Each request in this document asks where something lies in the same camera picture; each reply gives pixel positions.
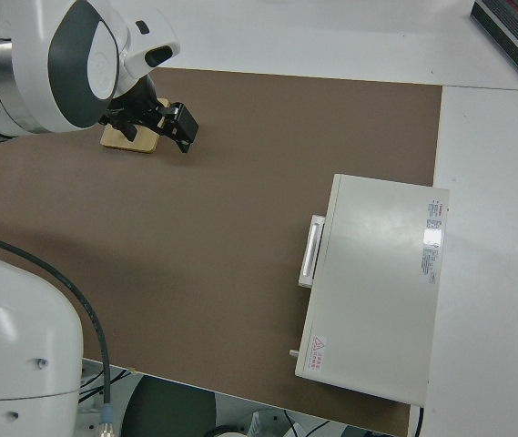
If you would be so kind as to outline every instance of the brown work surface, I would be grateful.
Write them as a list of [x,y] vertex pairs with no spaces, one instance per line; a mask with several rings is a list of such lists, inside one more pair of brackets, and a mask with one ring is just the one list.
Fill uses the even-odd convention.
[[[85,291],[115,364],[404,435],[407,405],[296,377],[289,350],[310,295],[297,286],[310,218],[325,214],[334,173],[430,185],[441,88],[154,78],[200,124],[190,152],[166,139],[154,155],[107,149],[102,127],[2,144],[0,239]],[[83,323],[86,356],[98,359]]]

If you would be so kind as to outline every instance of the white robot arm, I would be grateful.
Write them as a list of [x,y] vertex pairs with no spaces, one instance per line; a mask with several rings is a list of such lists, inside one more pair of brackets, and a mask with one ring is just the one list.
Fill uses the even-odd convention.
[[[110,123],[188,151],[198,125],[162,107],[147,73],[179,51],[157,10],[124,16],[107,0],[0,0],[0,142]],[[71,437],[82,358],[79,319],[49,283],[0,261],[0,435]],[[112,437],[104,409],[98,435]]]
[[198,126],[183,105],[163,108],[147,79],[178,52],[157,9],[122,18],[107,0],[0,0],[0,141],[100,121],[129,139],[149,127],[187,151]]

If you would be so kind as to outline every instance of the warning label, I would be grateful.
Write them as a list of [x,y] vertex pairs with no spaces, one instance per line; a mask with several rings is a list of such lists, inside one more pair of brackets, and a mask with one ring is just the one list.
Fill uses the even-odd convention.
[[321,371],[321,366],[323,365],[323,352],[325,351],[325,345],[327,342],[327,339],[320,335],[311,336],[310,351],[307,357],[309,360],[307,363],[308,370]]

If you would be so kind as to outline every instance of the white table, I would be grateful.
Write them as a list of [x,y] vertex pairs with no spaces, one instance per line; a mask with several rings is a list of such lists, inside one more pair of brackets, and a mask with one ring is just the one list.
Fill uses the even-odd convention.
[[518,435],[518,71],[472,1],[141,3],[175,27],[169,66],[445,85],[434,185],[451,213],[422,436]]

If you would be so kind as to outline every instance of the black cable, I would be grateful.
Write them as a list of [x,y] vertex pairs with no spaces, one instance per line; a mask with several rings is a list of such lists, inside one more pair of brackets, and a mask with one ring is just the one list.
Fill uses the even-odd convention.
[[[111,385],[113,385],[117,381],[123,380],[127,376],[131,376],[131,372],[130,371],[121,371],[114,379],[111,380]],[[85,394],[85,393],[88,393],[88,394],[86,396],[83,396],[82,398],[80,398],[78,400],[78,403],[82,403],[82,402],[86,401],[87,399],[92,398],[97,393],[101,392],[101,390],[103,390],[103,386],[102,385],[99,385],[98,387],[95,387],[93,389],[88,389],[88,390],[85,390],[85,391],[81,391],[79,394]]]
[[310,437],[310,435],[312,435],[315,431],[317,431],[319,428],[323,428],[325,425],[327,425],[330,421],[325,421],[324,423],[322,423],[321,425],[319,426],[316,426],[315,428],[313,428],[311,431],[309,431],[305,437]]
[[293,421],[291,420],[291,418],[287,414],[287,410],[283,410],[283,412],[285,413],[285,417],[287,418],[287,421],[289,422],[289,425],[291,425],[291,429],[293,430],[293,434],[295,434],[295,437],[299,437],[297,435],[297,431],[295,431],[295,425],[293,424]]
[[98,337],[98,343],[101,348],[101,360],[103,361],[103,403],[111,403],[111,369],[109,367],[109,353],[107,350],[107,340],[105,340],[105,333],[103,332],[103,327],[101,326],[101,323],[98,321],[98,317],[96,316],[95,310],[93,310],[93,307],[91,307],[91,304],[88,302],[85,295],[65,275],[60,273],[60,271],[58,271],[56,268],[54,268],[47,262],[32,255],[31,253],[17,248],[16,246],[12,246],[11,244],[5,243],[1,240],[0,249],[14,253],[18,257],[26,259],[32,262],[33,264],[36,264],[39,268],[50,273],[62,284],[64,284],[83,306],[83,308],[86,311],[86,314],[88,314],[88,317],[91,319],[91,322],[93,323],[93,328],[95,329],[96,336]]
[[[299,437],[297,435],[297,431],[295,430],[295,425],[293,425],[293,421],[291,420],[291,418],[289,417],[289,415],[287,414],[287,410],[283,410],[283,412],[285,413],[285,417],[287,418],[287,421],[289,422],[289,425],[291,425],[291,429],[293,430],[293,434],[295,435],[295,437]],[[319,428],[323,428],[325,425],[327,425],[330,421],[325,421],[324,423],[322,423],[321,425],[318,425],[316,426],[315,428],[313,428],[311,431],[309,431],[307,434],[305,434],[305,437],[310,437],[310,435],[312,435],[315,431],[317,431]]]
[[83,387],[86,387],[88,384],[92,383],[92,382],[95,382],[97,380],[97,378],[99,376],[101,376],[103,374],[103,370],[101,369],[101,371],[96,375],[94,376],[93,378],[91,378],[90,380],[88,380],[87,382],[85,382],[83,385],[81,385],[79,387],[79,389],[82,389]]
[[414,437],[419,437],[421,435],[421,428],[422,428],[422,419],[424,418],[424,409],[421,408],[419,411],[419,422],[416,425],[416,432],[414,433]]

